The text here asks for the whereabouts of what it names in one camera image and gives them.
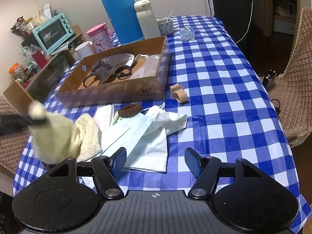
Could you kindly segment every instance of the brown scrunchie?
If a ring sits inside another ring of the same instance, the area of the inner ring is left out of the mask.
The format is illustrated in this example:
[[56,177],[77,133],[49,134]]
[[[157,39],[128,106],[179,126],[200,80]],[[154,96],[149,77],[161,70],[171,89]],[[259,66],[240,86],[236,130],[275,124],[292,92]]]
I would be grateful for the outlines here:
[[131,118],[142,111],[142,106],[139,104],[126,105],[118,110],[118,115],[121,118]]

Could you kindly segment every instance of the blue and white tablecloth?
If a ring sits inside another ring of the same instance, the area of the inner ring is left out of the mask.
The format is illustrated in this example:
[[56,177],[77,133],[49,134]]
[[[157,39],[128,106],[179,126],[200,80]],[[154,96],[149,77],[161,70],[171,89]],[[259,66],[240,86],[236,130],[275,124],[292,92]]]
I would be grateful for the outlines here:
[[[187,147],[202,156],[210,154],[222,162],[245,158],[297,197],[300,210],[291,228],[297,233],[311,209],[299,192],[292,152],[267,92],[220,20],[179,16],[173,21],[175,27],[192,26],[196,40],[181,42],[178,31],[168,37],[171,62],[166,99],[144,101],[142,107],[165,102],[166,111],[188,115],[187,128],[167,137],[167,173],[122,172],[118,184],[124,191],[184,189],[188,192],[195,179],[184,161]],[[72,120],[83,113],[94,116],[100,106],[64,108],[55,97],[63,81],[64,78],[45,108]],[[180,105],[172,99],[169,87],[175,83],[184,86],[188,103]],[[115,109],[126,104],[115,105]],[[46,172],[43,164],[32,156],[31,140],[32,137],[17,168],[13,183],[15,195]],[[218,189],[230,184],[231,180],[221,178]]]

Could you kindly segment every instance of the jar with orange lid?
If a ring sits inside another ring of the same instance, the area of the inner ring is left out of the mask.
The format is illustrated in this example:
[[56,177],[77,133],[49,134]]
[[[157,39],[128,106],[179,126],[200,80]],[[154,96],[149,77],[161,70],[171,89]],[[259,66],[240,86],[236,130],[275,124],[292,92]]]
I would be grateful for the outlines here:
[[12,81],[20,78],[24,82],[27,78],[27,74],[25,73],[23,66],[18,63],[14,63],[12,67],[10,67],[9,74],[11,75]]

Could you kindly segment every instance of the oven glass window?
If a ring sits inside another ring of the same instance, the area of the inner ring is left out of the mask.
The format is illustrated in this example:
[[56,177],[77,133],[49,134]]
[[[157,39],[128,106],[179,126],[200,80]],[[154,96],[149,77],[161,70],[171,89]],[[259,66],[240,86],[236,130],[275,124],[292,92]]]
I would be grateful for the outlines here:
[[51,25],[38,33],[39,38],[43,42],[46,49],[50,48],[55,42],[66,34],[60,20],[55,21]]

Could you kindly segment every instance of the gray face mask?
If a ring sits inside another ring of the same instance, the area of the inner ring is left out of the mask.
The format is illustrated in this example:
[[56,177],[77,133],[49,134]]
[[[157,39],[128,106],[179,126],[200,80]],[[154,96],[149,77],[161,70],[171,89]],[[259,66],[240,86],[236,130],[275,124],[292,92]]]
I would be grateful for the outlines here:
[[91,76],[98,76],[100,78],[99,84],[104,83],[111,75],[115,75],[117,78],[131,76],[131,65],[134,58],[133,54],[115,54],[97,61],[92,66],[90,75],[83,79],[83,86],[87,88],[85,82]]

